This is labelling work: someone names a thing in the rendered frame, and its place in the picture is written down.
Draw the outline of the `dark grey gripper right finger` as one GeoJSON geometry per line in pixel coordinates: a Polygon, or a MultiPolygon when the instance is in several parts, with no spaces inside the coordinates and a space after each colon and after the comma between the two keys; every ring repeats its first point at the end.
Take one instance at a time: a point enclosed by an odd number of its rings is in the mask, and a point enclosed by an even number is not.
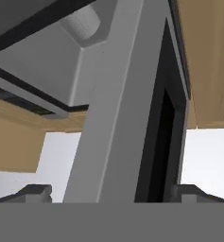
{"type": "Polygon", "coordinates": [[[181,203],[208,203],[222,202],[224,199],[205,193],[194,184],[177,184],[173,187],[172,198],[173,202],[181,203]]]}

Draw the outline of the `light wooden cupboard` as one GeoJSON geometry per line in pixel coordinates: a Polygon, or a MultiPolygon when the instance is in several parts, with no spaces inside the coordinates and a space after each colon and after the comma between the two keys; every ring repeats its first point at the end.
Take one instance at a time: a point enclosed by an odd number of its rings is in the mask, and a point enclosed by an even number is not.
{"type": "Polygon", "coordinates": [[[88,105],[65,119],[46,119],[0,100],[0,171],[35,173],[48,132],[83,130],[88,105]]]}
{"type": "Polygon", "coordinates": [[[190,129],[224,129],[224,0],[178,0],[191,82],[190,129]]]}

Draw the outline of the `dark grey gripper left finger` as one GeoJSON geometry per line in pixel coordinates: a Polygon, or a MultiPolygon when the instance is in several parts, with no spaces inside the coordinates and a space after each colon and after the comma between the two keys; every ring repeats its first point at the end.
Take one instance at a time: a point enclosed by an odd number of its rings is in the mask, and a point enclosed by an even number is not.
{"type": "Polygon", "coordinates": [[[0,203],[51,203],[51,193],[51,184],[28,184],[17,193],[0,198],[0,203]]]}

